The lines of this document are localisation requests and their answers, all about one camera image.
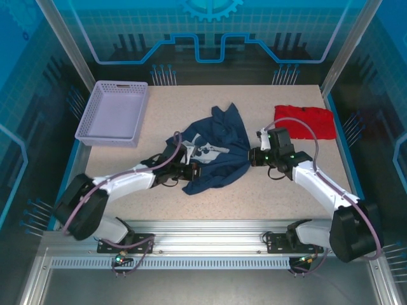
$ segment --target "red towel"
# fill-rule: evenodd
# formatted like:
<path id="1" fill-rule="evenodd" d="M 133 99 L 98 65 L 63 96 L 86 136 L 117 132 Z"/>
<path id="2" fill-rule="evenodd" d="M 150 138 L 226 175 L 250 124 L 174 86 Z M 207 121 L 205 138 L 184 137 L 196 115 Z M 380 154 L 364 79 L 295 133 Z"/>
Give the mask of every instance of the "red towel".
<path id="1" fill-rule="evenodd" d="M 336 138 L 333 113 L 329 110 L 317 107 L 275 106 L 274 120 L 286 116 L 300 119 L 308 124 L 318 139 L 332 140 Z M 297 122 L 281 121 L 275 126 L 287 128 L 292 139 L 312 139 L 311 133 Z"/>

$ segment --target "speckled table surface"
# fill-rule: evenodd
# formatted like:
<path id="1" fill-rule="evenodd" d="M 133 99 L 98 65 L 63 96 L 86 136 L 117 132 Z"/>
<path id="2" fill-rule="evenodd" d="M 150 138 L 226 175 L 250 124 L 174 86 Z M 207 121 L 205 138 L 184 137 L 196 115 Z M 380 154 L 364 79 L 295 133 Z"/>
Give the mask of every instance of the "speckled table surface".
<path id="1" fill-rule="evenodd" d="M 324 107 L 318 86 L 159 86 L 150 87 L 150 98 L 139 145 L 135 149 L 93 147 L 86 173 L 105 176 L 126 170 L 160 153 L 174 131 L 210 116 L 210 109 L 226 110 L 235 103 L 252 147 L 256 131 L 269 124 L 274 106 Z M 294 140 L 296 150 L 314 155 L 314 142 Z M 334 140 L 321 140 L 319 167 L 349 190 L 348 180 Z M 326 218 L 328 214 L 302 187 L 288 179 L 272 181 L 267 168 L 250 168 L 233 184 L 188 196 L 177 187 L 155 187 L 122 197 L 106 208 L 108 215 L 125 220 L 260 220 Z"/>

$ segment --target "white logo print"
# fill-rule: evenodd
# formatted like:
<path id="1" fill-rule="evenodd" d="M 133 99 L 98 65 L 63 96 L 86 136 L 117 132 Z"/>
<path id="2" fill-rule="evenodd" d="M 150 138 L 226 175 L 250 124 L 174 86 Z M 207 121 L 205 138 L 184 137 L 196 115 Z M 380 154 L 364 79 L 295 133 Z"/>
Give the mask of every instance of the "white logo print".
<path id="1" fill-rule="evenodd" d="M 201 163 L 209 163 L 217 158 L 219 154 L 221 153 L 229 153 L 229 149 L 224 148 L 224 147 L 218 147 L 209 144 L 199 133 L 197 133 L 194 138 L 192 139 L 192 142 L 189 141 L 183 141 L 183 144 L 185 146 L 197 146 L 197 152 L 195 153 L 195 156 L 192 157 L 191 159 L 197 160 Z"/>

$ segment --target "glass panel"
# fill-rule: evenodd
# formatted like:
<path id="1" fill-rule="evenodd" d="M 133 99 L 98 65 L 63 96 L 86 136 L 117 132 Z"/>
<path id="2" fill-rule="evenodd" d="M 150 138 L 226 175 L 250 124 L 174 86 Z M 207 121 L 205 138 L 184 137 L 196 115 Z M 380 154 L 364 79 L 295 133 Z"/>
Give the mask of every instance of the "glass panel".
<path id="1" fill-rule="evenodd" d="M 56 1 L 97 79 L 150 85 L 322 83 L 364 3 Z"/>
<path id="2" fill-rule="evenodd" d="M 0 304 L 16 304 L 88 92 L 35 1 L 0 1 L 0 27 Z"/>
<path id="3" fill-rule="evenodd" d="M 378 203 L 388 244 L 407 241 L 406 16 L 405 1 L 383 0 L 331 92 L 354 178 Z M 386 249 L 401 266 L 396 281 L 405 280 L 403 249 Z"/>

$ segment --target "plastic basket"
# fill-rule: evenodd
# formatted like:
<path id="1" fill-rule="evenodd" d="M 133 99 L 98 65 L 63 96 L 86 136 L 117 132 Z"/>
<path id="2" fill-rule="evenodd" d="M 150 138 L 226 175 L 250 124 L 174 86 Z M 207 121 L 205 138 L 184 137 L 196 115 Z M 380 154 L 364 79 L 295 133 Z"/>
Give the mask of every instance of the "plastic basket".
<path id="1" fill-rule="evenodd" d="M 88 146 L 136 147 L 148 102 L 147 83 L 98 81 L 75 137 Z"/>

